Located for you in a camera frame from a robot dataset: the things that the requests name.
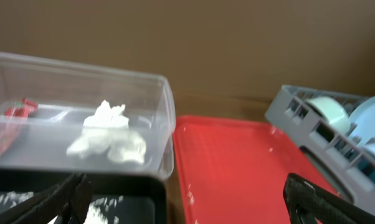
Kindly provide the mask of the red snack wrapper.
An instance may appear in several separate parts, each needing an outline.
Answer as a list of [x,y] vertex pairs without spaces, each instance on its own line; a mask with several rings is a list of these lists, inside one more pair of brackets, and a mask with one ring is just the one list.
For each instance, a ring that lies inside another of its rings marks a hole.
[[22,129],[21,120],[25,121],[38,109],[38,104],[27,98],[13,101],[1,115],[0,121],[0,157],[11,147]]

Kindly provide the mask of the light blue plate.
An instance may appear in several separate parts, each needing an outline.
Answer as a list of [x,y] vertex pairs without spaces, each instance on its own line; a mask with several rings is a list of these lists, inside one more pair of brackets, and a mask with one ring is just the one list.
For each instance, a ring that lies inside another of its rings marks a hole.
[[375,96],[361,103],[350,115],[350,121],[356,124],[349,137],[360,137],[360,144],[375,138]]

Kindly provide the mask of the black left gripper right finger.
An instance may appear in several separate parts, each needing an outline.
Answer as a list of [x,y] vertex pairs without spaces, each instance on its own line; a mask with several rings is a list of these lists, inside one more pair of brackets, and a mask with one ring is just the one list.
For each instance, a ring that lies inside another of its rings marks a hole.
[[283,199],[291,224],[375,224],[375,216],[296,173],[289,173]]

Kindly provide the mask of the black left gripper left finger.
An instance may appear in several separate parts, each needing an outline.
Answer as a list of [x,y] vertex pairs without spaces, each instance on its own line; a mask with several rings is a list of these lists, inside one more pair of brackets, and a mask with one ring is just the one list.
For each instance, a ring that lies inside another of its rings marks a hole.
[[0,213],[0,224],[42,224],[60,216],[61,223],[84,223],[93,186],[85,174],[72,174],[63,182]]

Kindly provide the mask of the rice and food scraps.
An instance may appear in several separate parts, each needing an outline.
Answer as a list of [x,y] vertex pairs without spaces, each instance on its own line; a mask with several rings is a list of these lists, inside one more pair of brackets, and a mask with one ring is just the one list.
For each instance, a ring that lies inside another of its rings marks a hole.
[[[34,192],[0,192],[0,213],[15,207],[34,195]],[[122,201],[122,195],[94,195],[85,223],[119,223],[118,216],[110,213],[115,212],[118,204]]]

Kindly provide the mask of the white tissue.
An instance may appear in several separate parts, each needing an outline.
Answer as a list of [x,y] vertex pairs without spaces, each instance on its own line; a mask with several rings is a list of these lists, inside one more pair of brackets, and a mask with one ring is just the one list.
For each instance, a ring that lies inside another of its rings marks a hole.
[[111,106],[103,100],[95,113],[85,118],[80,136],[67,148],[66,155],[85,159],[107,153],[110,162],[145,162],[147,143],[143,136],[129,128],[130,119],[123,115],[126,105]]

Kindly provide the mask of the mint green bowl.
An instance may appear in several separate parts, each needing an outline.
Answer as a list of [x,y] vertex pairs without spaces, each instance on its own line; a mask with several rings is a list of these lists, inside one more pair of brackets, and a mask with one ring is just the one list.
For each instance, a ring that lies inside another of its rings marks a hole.
[[341,134],[346,134],[351,127],[349,116],[343,106],[334,98],[320,96],[305,101],[318,114],[320,114],[328,124]]

